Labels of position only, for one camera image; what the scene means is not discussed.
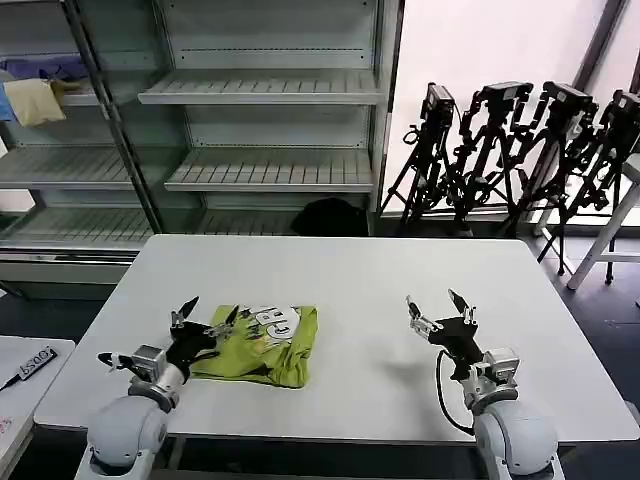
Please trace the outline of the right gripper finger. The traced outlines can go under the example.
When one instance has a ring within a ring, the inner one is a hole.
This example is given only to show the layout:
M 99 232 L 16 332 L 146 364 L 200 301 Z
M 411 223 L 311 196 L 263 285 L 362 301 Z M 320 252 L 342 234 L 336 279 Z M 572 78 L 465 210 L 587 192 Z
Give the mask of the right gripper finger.
M 476 307 L 470 305 L 463 296 L 456 293 L 453 289 L 448 289 L 448 295 L 458 313 L 462 316 L 465 324 L 476 325 L 475 313 Z
M 436 321 L 426 318 L 418 305 L 413 301 L 410 295 L 406 296 L 406 304 L 410 318 L 410 328 L 422 338 L 428 340 L 432 333 L 443 330 L 443 326 Z

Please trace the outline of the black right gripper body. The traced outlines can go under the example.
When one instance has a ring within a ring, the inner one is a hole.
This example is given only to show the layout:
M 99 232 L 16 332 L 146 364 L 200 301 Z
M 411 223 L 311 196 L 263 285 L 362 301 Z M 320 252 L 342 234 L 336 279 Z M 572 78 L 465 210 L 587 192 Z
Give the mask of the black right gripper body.
M 481 362 L 484 355 L 474 340 L 478 326 L 466 323 L 462 317 L 441 319 L 439 324 L 441 327 L 431 331 L 427 340 L 443 347 L 454 361 L 452 380 L 468 379 L 471 367 Z

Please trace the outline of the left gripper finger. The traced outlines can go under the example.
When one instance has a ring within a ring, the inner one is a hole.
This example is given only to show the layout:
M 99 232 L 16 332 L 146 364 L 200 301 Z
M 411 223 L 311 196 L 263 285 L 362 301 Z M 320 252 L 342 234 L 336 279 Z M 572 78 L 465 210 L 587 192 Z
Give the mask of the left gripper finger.
M 203 334 L 209 338 L 215 339 L 216 341 L 226 341 L 234 331 L 238 311 L 239 306 L 234 306 L 222 323 L 207 328 Z
M 196 296 L 185 302 L 177 311 L 171 312 L 171 330 L 189 330 L 193 323 L 188 321 L 188 317 L 196 307 L 199 297 Z

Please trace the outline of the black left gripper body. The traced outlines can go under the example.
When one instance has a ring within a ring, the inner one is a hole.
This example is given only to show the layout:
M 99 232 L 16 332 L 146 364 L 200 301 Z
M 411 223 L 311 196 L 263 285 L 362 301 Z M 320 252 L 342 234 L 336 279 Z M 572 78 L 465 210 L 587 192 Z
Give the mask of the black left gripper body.
M 166 359 L 180 371 L 184 381 L 190 378 L 194 363 L 219 355 L 221 330 L 218 327 L 184 321 L 174 322 L 169 331 L 172 343 L 166 351 Z

